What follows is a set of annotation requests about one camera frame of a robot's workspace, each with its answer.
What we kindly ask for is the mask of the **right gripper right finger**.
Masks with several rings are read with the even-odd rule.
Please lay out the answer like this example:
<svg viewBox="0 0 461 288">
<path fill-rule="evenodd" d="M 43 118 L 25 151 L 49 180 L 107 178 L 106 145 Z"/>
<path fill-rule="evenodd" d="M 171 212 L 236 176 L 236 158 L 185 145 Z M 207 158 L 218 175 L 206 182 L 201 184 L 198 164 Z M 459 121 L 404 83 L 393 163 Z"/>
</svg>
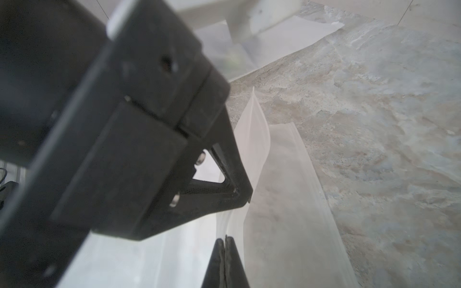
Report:
<svg viewBox="0 0 461 288">
<path fill-rule="evenodd" d="M 227 288 L 249 288 L 249 282 L 235 240 L 226 236 L 224 242 L 224 276 Z"/>
</svg>

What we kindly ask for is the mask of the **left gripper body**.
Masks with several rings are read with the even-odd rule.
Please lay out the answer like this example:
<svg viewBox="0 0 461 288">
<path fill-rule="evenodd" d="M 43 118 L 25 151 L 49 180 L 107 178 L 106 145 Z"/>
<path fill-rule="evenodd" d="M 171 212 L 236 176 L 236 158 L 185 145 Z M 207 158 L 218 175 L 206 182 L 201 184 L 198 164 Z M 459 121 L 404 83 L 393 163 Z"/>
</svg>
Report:
<svg viewBox="0 0 461 288">
<path fill-rule="evenodd" d="M 223 182 L 204 138 L 229 84 L 163 1 L 114 36 L 76 1 L 1 2 L 1 286 L 53 288 L 90 232 L 133 239 L 154 199 Z"/>
</svg>

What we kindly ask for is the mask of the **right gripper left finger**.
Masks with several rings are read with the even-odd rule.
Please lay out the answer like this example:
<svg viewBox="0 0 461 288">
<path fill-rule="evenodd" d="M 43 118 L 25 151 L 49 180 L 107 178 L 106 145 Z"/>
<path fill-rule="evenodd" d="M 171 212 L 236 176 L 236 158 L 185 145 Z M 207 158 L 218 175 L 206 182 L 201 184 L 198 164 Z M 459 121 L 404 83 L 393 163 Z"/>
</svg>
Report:
<svg viewBox="0 0 461 288">
<path fill-rule="evenodd" d="M 222 239 L 217 239 L 211 253 L 201 288 L 224 288 L 224 255 L 225 247 Z"/>
</svg>

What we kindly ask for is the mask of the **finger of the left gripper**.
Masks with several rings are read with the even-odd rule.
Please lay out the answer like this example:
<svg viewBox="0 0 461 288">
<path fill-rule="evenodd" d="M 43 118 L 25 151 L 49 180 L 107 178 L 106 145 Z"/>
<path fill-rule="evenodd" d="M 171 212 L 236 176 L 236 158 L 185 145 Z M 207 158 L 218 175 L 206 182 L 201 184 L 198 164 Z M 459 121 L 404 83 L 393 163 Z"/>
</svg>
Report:
<svg viewBox="0 0 461 288">
<path fill-rule="evenodd" d="M 204 138 L 190 138 L 194 156 L 208 151 L 224 176 L 223 182 L 191 180 L 187 194 L 217 196 L 218 199 L 234 199 L 248 202 L 253 193 L 232 130 L 228 111 L 223 109 Z"/>
<path fill-rule="evenodd" d="M 133 232 L 145 240 L 209 214 L 241 208 L 249 201 L 249 181 L 192 180 L 185 190 L 154 199 Z"/>
</svg>

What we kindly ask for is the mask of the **clear zip-top bag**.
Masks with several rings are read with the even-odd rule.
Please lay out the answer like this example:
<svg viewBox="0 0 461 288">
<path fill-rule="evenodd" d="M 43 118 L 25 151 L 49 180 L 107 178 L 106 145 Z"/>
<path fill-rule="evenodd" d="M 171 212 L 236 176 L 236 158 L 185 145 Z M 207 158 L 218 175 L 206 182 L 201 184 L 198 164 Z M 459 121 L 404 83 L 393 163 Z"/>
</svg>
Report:
<svg viewBox="0 0 461 288">
<path fill-rule="evenodd" d="M 293 16 L 241 43 L 231 40 L 225 22 L 196 30 L 195 34 L 202 42 L 205 56 L 231 82 L 309 47 L 343 27 L 341 22 L 323 24 Z"/>
<path fill-rule="evenodd" d="M 252 94 L 234 130 L 254 188 L 242 208 L 141 242 L 90 235 L 62 288 L 199 288 L 217 238 L 235 240 L 253 288 L 356 288 L 357 278 L 293 123 L 268 124 Z"/>
</svg>

